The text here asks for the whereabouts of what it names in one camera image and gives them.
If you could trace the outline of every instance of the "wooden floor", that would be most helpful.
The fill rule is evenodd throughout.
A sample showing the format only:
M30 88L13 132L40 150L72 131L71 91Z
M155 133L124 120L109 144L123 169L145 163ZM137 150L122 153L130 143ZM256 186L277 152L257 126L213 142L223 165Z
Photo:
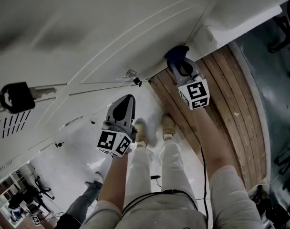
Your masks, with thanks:
M206 110L228 142L235 168L246 189L251 189L266 176L266 155L258 112L248 84L227 46L196 63L211 95ZM180 98L174 76L165 69L150 82L165 110L202 161L193 111Z

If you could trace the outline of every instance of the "vent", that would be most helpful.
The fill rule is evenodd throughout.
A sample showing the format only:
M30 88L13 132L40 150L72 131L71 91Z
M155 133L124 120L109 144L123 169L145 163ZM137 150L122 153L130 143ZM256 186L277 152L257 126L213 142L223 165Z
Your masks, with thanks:
M11 117L6 117L4 120L0 120L0 140L22 131L30 112L31 111L25 111L12 115Z
M10 166L11 166L11 163L12 163L12 160L9 161L9 162L7 162L6 164L2 165L2 166L0 167L0 171L3 171L3 170L5 170L6 168L10 167Z

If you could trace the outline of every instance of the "floor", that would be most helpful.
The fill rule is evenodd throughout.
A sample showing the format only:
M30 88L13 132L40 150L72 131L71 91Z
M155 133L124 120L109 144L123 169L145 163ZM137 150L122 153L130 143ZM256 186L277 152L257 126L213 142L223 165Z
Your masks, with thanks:
M163 145L160 119L163 109L158 98L148 83L142 87L127 87L121 89L121 94L133 94L136 100L135 120L142 118L147 124L149 138L148 148L154 151L155 158L151 167L151 175L161 175L161 160L159 151ZM100 125L105 119L107 108L103 109L92 118ZM86 187L85 181L93 180L95 171L100 171L105 177L111 163L111 157L95 149L92 139L91 126L85 125L79 128L64 140L61 148L47 148L40 155L35 157L30 165L35 168L41 180L52 189L55 200L44 198L46 204L55 212L65 212L69 205L81 195ZM185 140L184 136L177 129L174 139L181 146L181 155L185 165L185 172L192 186L196 199L202 199L204 195L204 174L203 168L196 154ZM152 191L159 191L156 180L152 180ZM208 203L209 224L212 226L211 206ZM199 211L205 214L203 200L198 201Z
M290 147L290 47L271 54L268 43L282 41L283 32L274 20L269 20L236 39L259 89L268 122L271 145L270 196L284 207L290 204L290 195L282 190L290 177L290 170L283 176L274 164L274 159L282 150Z

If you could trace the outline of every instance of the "gray shirt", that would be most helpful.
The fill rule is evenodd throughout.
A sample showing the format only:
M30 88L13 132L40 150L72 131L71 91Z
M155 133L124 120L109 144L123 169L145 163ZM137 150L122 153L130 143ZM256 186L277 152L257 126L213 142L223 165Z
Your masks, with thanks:
M252 200L232 166L222 167L209 181L213 224L218 229L261 229ZM185 195L155 195L137 204L122 218L119 209L99 201L81 229L205 229L205 216Z

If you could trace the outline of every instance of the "white pants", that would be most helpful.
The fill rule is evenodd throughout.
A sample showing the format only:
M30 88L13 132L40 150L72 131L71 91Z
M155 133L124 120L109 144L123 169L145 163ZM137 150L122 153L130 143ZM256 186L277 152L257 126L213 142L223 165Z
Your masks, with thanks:
M131 161L130 175L126 184L126 197L124 206L141 195L151 193L150 185L150 166L154 153L145 147L138 147ZM183 162L180 154L180 147L173 140L164 143L162 153L162 189L176 189L186 192L195 201L192 187L184 172ZM186 203L187 196L184 194L174 194L176 198L184 198Z

